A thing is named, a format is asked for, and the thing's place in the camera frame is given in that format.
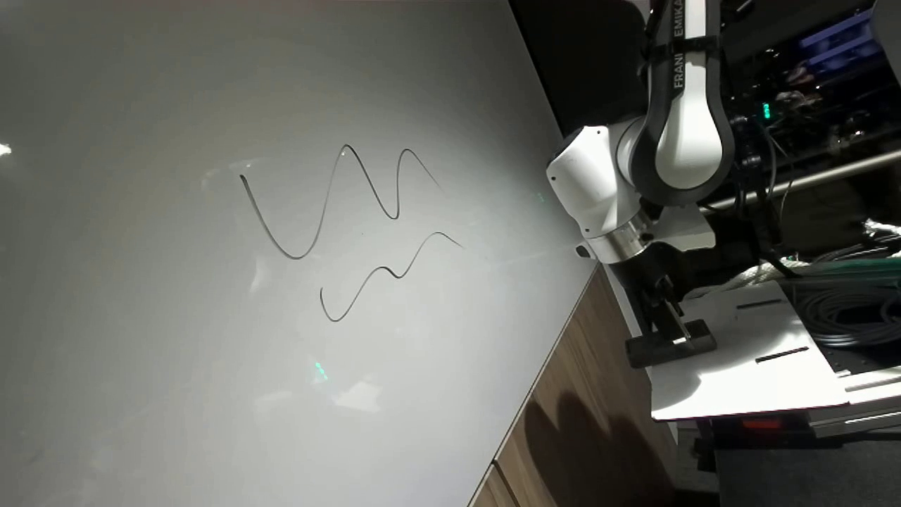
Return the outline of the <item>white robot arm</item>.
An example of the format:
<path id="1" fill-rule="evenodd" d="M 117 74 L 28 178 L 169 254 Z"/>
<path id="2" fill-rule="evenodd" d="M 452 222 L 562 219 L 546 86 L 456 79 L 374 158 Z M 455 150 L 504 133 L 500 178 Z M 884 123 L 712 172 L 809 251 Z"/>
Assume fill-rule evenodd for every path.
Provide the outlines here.
<path id="1" fill-rule="evenodd" d="M 584 251 L 630 291 L 642 344 L 709 348 L 709 327 L 683 312 L 673 274 L 653 255 L 715 244 L 699 203 L 736 158 L 721 99 L 721 0 L 663 0 L 650 9 L 649 41 L 649 110 L 618 126 L 581 126 L 546 181 L 578 222 Z"/>

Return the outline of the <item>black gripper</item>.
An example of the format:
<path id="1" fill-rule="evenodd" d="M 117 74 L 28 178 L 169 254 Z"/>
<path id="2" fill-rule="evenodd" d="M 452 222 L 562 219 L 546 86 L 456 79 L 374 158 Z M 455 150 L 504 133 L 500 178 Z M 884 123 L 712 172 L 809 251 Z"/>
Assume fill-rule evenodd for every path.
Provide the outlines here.
<path id="1" fill-rule="evenodd" d="M 694 333 L 687 329 L 683 319 L 684 312 L 677 300 L 697 286 L 697 274 L 680 248 L 667 241 L 649 244 L 640 255 L 625 261 L 625 281 L 630 291 L 646 296 L 642 322 L 649 334 L 671 333 L 673 344 L 694 341 Z"/>

